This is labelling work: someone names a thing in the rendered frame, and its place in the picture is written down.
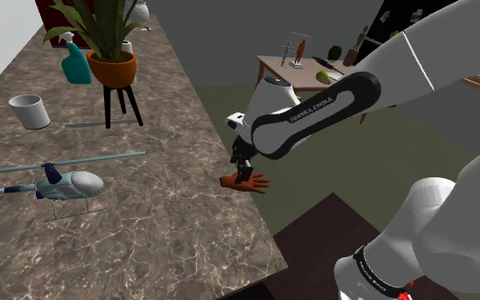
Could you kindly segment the orange hand figure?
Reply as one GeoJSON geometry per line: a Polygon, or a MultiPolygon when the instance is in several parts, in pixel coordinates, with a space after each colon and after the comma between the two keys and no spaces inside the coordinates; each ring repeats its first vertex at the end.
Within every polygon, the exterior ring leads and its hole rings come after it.
{"type": "Polygon", "coordinates": [[[263,178],[263,174],[252,174],[246,182],[236,183],[235,180],[238,173],[235,172],[231,176],[221,176],[219,178],[220,185],[223,188],[230,188],[240,192],[265,193],[261,188],[268,188],[270,180],[263,178]]]}

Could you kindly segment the wooden table with figures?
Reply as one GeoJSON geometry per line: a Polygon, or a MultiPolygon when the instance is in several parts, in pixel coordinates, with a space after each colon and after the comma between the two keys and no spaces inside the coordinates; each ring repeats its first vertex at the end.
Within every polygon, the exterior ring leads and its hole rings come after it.
{"type": "Polygon", "coordinates": [[[352,66],[345,66],[342,60],[327,61],[333,67],[329,68],[308,56],[311,44],[310,35],[290,32],[281,45],[280,56],[258,55],[257,84],[267,70],[273,76],[289,82],[296,92],[323,91],[351,71],[352,66]]]}

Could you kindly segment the dark robot stand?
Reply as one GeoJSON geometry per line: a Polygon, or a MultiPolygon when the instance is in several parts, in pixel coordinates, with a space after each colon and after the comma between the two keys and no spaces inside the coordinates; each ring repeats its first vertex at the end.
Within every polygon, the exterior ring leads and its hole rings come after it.
{"type": "Polygon", "coordinates": [[[338,300],[335,262],[378,234],[331,193],[274,236],[286,269],[217,300],[338,300]]]}

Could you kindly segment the plant in orange pot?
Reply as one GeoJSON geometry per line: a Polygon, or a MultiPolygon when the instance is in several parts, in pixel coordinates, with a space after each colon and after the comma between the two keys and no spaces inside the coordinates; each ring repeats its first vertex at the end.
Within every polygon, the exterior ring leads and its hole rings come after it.
{"type": "Polygon", "coordinates": [[[52,9],[61,11],[72,26],[51,28],[44,35],[49,40],[64,32],[77,32],[90,46],[87,53],[91,73],[103,85],[105,107],[105,126],[111,126],[111,92],[118,94],[122,112],[126,112],[124,96],[129,97],[137,123],[143,125],[142,117],[131,88],[136,77],[136,57],[122,49],[127,35],[136,28],[142,28],[143,22],[128,21],[136,2],[133,2],[124,17],[125,0],[93,0],[94,13],[90,12],[85,0],[69,0],[69,5],[54,0],[52,9]]]}

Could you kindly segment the white vase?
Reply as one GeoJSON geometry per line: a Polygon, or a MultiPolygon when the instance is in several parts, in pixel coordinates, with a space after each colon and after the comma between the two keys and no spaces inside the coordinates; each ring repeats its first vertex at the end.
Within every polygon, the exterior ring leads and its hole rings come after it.
{"type": "Polygon", "coordinates": [[[128,21],[145,22],[149,18],[149,10],[145,0],[125,0],[124,17],[127,16],[133,2],[136,2],[128,21]]]}

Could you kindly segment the pale green toy helicopter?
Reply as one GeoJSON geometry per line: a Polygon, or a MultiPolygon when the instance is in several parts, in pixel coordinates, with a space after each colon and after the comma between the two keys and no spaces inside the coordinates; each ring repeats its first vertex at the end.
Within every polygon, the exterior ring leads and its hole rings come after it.
{"type": "Polygon", "coordinates": [[[74,159],[68,161],[62,161],[57,163],[45,163],[45,164],[35,164],[35,165],[25,165],[18,167],[11,167],[0,169],[1,173],[9,173],[23,170],[34,170],[42,168],[44,170],[45,179],[42,181],[36,182],[34,184],[11,186],[11,187],[1,187],[0,194],[6,193],[24,193],[24,192],[35,192],[37,199],[50,199],[52,201],[52,211],[53,217],[46,222],[52,222],[56,220],[61,220],[69,217],[82,216],[98,211],[103,211],[104,208],[97,210],[91,210],[89,205],[89,198],[93,198],[101,194],[104,190],[104,181],[94,173],[88,171],[70,171],[67,173],[61,174],[56,167],[68,164],[81,164],[109,159],[122,159],[134,156],[145,155],[145,152],[136,152],[136,153],[123,153],[116,155],[108,155],[101,157],[93,157],[87,159],[74,159]],[[57,216],[55,203],[57,201],[67,201],[74,199],[84,199],[86,211],[74,215],[68,216],[57,216]]]}

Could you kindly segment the teal spray bottle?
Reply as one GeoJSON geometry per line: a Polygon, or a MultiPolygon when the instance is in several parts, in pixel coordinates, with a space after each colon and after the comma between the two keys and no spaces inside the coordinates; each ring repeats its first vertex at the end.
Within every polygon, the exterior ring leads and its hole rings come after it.
{"type": "Polygon", "coordinates": [[[69,56],[62,60],[61,67],[70,84],[90,84],[92,81],[91,71],[88,62],[80,51],[78,46],[73,42],[74,34],[64,32],[59,35],[59,41],[64,39],[69,56]]]}

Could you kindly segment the white cup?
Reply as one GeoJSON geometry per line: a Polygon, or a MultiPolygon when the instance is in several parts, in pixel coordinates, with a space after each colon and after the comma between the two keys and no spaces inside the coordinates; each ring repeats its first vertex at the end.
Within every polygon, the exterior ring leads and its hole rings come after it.
{"type": "Polygon", "coordinates": [[[17,95],[9,100],[9,105],[27,130],[40,130],[51,123],[39,95],[17,95]]]}

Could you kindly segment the dark red cabinet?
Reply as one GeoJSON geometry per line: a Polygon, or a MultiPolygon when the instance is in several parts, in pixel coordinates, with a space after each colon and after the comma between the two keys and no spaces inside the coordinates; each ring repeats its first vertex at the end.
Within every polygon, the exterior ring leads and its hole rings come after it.
{"type": "MultiPolygon", "coordinates": [[[[61,0],[64,4],[69,5],[69,0],[61,0]]],[[[93,0],[85,0],[88,5],[90,12],[94,13],[94,4],[93,0]]],[[[43,21],[43,26],[46,31],[51,28],[58,26],[72,26],[71,23],[67,20],[64,14],[56,9],[52,9],[50,6],[55,5],[54,0],[35,0],[35,3],[38,7],[38,12],[40,13],[41,19],[43,21]]],[[[78,35],[77,32],[72,32],[74,34],[73,42],[80,49],[91,49],[90,46],[78,35]]],[[[53,48],[65,48],[65,40],[59,42],[58,36],[53,37],[49,40],[53,48]]]]}

